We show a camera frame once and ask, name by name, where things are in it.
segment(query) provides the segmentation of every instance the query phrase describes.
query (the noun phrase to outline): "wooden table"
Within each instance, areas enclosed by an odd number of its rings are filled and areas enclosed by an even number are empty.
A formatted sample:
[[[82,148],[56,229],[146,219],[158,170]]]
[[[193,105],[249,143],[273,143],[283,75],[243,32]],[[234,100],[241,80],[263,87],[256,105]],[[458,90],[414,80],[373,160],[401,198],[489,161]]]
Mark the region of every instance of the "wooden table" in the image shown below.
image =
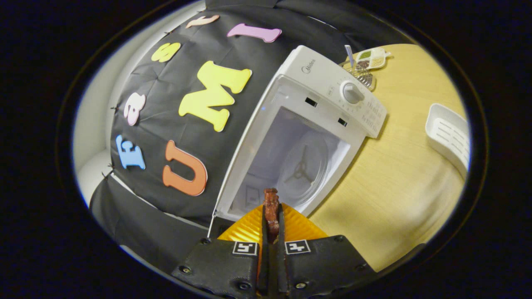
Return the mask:
[[[381,135],[366,138],[342,180],[309,216],[329,236],[345,235],[375,271],[430,240],[464,184],[425,133],[433,103],[465,117],[451,80],[417,45],[382,47],[392,55],[385,67],[370,70],[377,78],[373,94],[388,110]]]

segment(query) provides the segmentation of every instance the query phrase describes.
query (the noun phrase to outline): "white container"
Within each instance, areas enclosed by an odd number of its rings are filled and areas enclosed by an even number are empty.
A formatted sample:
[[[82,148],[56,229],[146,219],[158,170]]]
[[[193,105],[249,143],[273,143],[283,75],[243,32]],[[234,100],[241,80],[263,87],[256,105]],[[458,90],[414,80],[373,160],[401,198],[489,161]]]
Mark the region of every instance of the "white container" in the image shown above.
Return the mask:
[[[467,121],[451,109],[435,103],[430,106],[425,132],[430,146],[446,157],[465,179],[470,160]]]
[[[363,65],[367,70],[378,69],[386,64],[386,57],[390,55],[390,52],[386,52],[383,48],[377,47],[359,52],[355,60],[357,64],[360,61],[367,61],[367,66]]]

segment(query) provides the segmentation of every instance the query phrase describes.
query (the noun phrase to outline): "wire rack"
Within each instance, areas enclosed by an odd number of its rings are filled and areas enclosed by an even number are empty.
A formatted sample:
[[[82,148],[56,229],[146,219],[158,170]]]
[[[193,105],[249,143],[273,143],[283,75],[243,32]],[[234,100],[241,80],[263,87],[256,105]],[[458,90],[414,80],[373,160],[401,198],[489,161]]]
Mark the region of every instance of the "wire rack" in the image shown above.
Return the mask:
[[[375,89],[377,79],[366,68],[356,63],[353,69],[349,60],[342,62],[340,66],[344,67],[345,64],[349,67],[344,69],[353,75],[353,77],[355,77],[360,83],[366,86],[371,92]]]

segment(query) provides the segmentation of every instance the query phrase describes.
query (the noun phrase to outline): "black fabric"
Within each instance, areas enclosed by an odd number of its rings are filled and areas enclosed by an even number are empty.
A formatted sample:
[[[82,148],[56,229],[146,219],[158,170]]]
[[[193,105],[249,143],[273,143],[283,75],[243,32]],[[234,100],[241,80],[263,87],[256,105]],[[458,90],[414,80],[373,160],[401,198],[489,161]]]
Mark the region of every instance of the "black fabric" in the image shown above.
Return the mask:
[[[221,234],[223,234],[224,231],[226,231],[228,228],[230,228],[235,221],[231,221],[222,217],[216,217],[214,216],[212,218],[212,223],[210,226],[210,237],[211,238],[218,238]]]
[[[224,6],[207,10],[191,19],[214,14],[219,14],[220,19],[204,26],[185,29],[188,23],[185,21],[141,59],[120,95],[110,136],[111,157],[120,179],[158,209],[205,226],[210,223],[221,183],[251,113],[288,54],[298,45],[305,45],[340,63],[346,58],[344,45],[348,43],[345,36],[334,28],[288,10]],[[227,32],[239,23],[281,28],[282,34],[273,43],[246,36],[226,37]],[[181,43],[181,48],[171,60],[165,63],[151,60],[152,54],[162,44],[175,42]],[[211,123],[194,115],[181,117],[178,114],[186,94],[205,89],[196,74],[209,60],[223,67],[253,71],[244,90],[231,94],[235,103],[224,107],[230,111],[230,116],[222,132],[214,131]],[[126,100],[135,92],[146,95],[146,104],[138,123],[129,126],[123,110]],[[115,143],[117,135],[142,149],[145,170],[121,166]],[[174,140],[178,148],[205,164],[208,181],[203,194],[193,197],[163,184],[165,165],[184,178],[193,179],[189,167],[165,159],[169,140]]]
[[[273,8],[277,0],[205,0],[207,9],[215,9],[228,5],[255,5]]]
[[[98,185],[90,212],[119,245],[170,274],[207,230],[168,216],[122,187],[112,176]]]
[[[344,32],[353,53],[391,44],[413,44],[413,41],[367,13],[359,6],[344,0],[280,0],[277,8],[286,9],[321,20]]]

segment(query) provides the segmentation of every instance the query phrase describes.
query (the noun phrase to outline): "spice tray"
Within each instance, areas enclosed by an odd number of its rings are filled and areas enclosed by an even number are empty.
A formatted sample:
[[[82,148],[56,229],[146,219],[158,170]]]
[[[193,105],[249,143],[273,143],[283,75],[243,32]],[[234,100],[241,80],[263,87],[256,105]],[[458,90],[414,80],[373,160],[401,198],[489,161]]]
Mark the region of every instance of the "spice tray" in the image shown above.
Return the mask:
[[[383,48],[377,47],[360,52],[356,56],[356,63],[361,67],[369,69],[382,68],[386,64],[386,57],[390,56]]]

